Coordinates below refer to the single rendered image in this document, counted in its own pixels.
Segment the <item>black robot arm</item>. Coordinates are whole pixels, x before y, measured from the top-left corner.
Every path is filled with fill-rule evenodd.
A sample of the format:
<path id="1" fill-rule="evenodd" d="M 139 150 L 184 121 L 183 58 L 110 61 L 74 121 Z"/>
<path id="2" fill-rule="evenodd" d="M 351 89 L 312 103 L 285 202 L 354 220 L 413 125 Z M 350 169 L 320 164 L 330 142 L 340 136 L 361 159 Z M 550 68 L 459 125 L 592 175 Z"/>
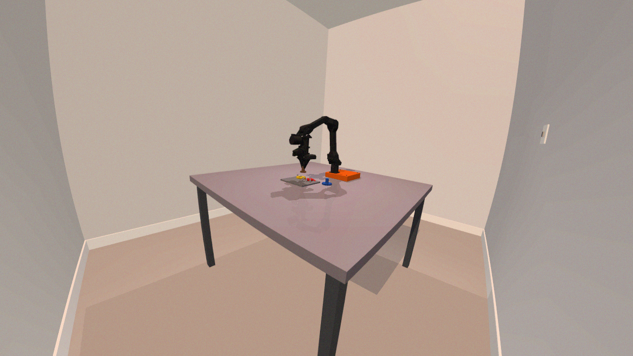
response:
<path id="1" fill-rule="evenodd" d="M 291 145 L 309 145 L 309 139 L 312 139 L 310 133 L 314 130 L 314 128 L 318 128 L 318 126 L 323 123 L 327 125 L 327 128 L 330 131 L 330 152 L 327 154 L 327 159 L 329 164 L 331 164 L 330 172 L 337 174 L 339 173 L 339 165 L 342 164 L 337 153 L 337 135 L 335 134 L 338 129 L 338 120 L 330 119 L 328 116 L 323 116 L 310 124 L 301 126 L 297 134 L 292 133 L 289 142 Z M 305 149 L 303 146 L 302 148 L 298 146 L 298 148 L 292 150 L 292 152 L 293 155 L 298 156 L 301 153 L 305 153 Z"/>

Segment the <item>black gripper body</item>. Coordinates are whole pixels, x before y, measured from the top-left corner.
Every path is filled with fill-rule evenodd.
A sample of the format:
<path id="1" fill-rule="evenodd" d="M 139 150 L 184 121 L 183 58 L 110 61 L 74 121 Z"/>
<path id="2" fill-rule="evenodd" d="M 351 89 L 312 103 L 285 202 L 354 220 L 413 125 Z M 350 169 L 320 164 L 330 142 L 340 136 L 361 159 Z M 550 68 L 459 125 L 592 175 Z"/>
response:
<path id="1" fill-rule="evenodd" d="M 310 155 L 310 153 L 309 153 L 310 146 L 309 145 L 300 145 L 299 147 L 302 148 L 302 146 L 305 149 L 305 153 L 301 153 L 300 155 L 298 155 L 299 158 L 303 158 L 304 157 L 304 159 L 316 159 L 316 157 L 317 157 L 316 155 Z"/>

